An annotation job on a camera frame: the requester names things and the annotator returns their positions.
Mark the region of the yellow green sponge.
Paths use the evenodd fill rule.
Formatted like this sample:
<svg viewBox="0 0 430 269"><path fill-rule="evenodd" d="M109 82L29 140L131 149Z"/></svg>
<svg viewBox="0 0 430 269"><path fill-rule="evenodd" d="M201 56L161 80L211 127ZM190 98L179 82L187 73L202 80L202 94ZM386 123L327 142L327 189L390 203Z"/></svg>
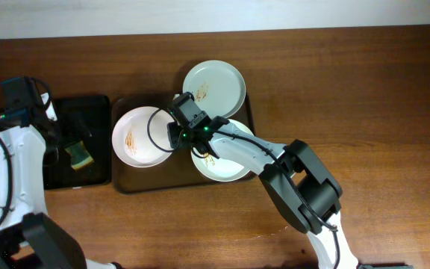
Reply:
<svg viewBox="0 0 430 269"><path fill-rule="evenodd" d="M80 170L94 162L83 141L73 143L64 149L70 157L70 165L73 170Z"/></svg>

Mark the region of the pale green plate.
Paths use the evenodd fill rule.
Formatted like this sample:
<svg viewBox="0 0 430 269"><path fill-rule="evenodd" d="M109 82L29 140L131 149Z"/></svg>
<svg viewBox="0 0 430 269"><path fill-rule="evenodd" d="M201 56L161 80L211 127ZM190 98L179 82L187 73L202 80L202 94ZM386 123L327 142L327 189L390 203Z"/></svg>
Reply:
<svg viewBox="0 0 430 269"><path fill-rule="evenodd" d="M216 182L233 182L250 173L249 169L234 161L215 158L208 153L201 154L195 148L192 148L191 158L204 177Z"/></svg>

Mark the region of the light green top plate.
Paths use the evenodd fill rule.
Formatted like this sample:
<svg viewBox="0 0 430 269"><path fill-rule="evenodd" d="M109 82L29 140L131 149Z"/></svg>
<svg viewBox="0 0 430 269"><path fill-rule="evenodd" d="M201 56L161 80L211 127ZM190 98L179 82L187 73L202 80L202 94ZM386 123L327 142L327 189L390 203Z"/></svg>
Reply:
<svg viewBox="0 0 430 269"><path fill-rule="evenodd" d="M246 83L241 73L231 64L218 60L195 65L186 75L182 90L192 93L195 103L210 118L235 115L246 97Z"/></svg>

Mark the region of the pink white plate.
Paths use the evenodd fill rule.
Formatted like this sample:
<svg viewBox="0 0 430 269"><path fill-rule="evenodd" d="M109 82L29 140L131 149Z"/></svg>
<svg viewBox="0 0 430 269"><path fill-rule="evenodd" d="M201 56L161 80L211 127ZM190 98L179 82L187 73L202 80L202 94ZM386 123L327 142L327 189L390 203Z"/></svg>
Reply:
<svg viewBox="0 0 430 269"><path fill-rule="evenodd" d="M132 167L147 168L156 166L170 157L171 152L159 150L150 141L147 125L156 107L144 106L130 110L119 120L112 132L112 146L116 156ZM152 140L161 148L168 150L168 123L173 118L163 110L154 115L150 124Z"/></svg>

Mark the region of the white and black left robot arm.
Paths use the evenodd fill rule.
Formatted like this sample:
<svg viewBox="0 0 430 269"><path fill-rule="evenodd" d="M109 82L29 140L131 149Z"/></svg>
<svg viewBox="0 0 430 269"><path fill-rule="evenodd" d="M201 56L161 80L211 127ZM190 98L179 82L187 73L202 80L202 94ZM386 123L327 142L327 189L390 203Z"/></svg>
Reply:
<svg viewBox="0 0 430 269"><path fill-rule="evenodd" d="M51 108L0 115L0 268L117 268L86 259L47 215L43 157L56 122Z"/></svg>

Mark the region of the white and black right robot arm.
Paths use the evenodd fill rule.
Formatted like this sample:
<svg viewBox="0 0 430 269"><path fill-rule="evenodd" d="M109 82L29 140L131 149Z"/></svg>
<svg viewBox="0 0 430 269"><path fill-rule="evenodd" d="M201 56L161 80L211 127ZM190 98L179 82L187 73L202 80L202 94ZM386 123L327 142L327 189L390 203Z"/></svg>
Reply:
<svg viewBox="0 0 430 269"><path fill-rule="evenodd" d="M280 215L308 236L319 268L358 268L341 227L342 188L305 142L271 143L222 117L178 118L167 132L173 149L194 146L258 175Z"/></svg>

